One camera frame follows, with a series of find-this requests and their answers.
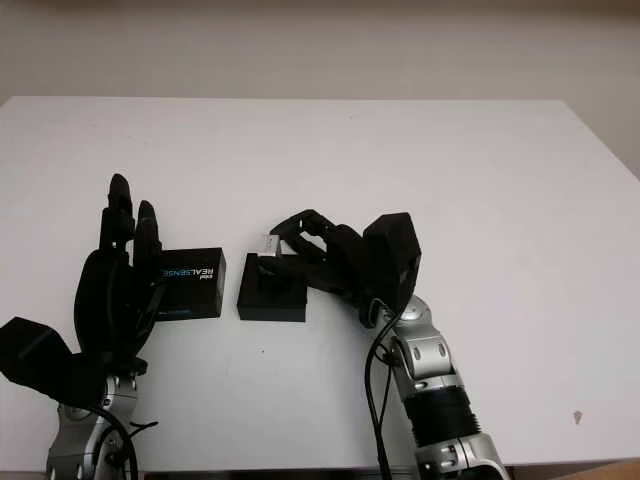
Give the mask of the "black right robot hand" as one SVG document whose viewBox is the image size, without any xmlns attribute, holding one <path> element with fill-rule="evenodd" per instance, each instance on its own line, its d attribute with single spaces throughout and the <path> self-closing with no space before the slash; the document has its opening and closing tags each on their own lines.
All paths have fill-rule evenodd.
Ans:
<svg viewBox="0 0 640 480">
<path fill-rule="evenodd" d="M 294 253 L 262 257 L 260 267 L 338 295 L 358 310 L 363 326 L 372 328 L 377 323 L 372 306 L 376 300 L 394 314 L 406 306 L 413 259 L 420 254 L 408 213 L 383 214 L 358 233 L 307 209 L 282 221 L 271 233 Z"/>
</svg>

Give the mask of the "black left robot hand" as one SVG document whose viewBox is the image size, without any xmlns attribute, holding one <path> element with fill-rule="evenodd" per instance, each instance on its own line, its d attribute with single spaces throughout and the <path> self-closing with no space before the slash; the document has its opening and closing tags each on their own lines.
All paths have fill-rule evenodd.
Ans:
<svg viewBox="0 0 640 480">
<path fill-rule="evenodd" d="M 143 375 L 139 352 L 156 323 L 166 284 L 154 207 L 143 200 L 133 214 L 126 178 L 112 176 L 102 210 L 98 248 L 87 257 L 74 303 L 81 351 L 110 374 Z"/>
</svg>

